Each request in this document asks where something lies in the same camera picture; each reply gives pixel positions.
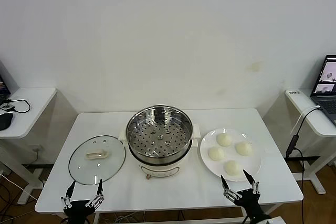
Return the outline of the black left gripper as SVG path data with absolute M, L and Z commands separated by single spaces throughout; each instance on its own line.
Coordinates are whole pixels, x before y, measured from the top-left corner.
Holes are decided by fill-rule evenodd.
M 64 196 L 61 196 L 61 201 L 64 204 L 64 221 L 73 224 L 90 223 L 88 216 L 94 213 L 94 208 L 98 208 L 104 201 L 102 179 L 99 181 L 97 194 L 90 200 L 76 200 L 71 202 L 76 182 L 73 181 L 70 187 L 66 190 Z

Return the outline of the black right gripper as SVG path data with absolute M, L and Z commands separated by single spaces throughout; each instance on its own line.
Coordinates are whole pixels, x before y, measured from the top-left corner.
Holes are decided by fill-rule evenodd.
M 234 202 L 235 205 L 244 208 L 251 224 L 267 223 L 267 220 L 271 219 L 271 216 L 265 214 L 259 205 L 259 182 L 256 182 L 252 175 L 244 169 L 243 173 L 250 183 L 251 188 L 235 192 L 229 188 L 226 180 L 221 175 L 223 195 L 231 202 Z

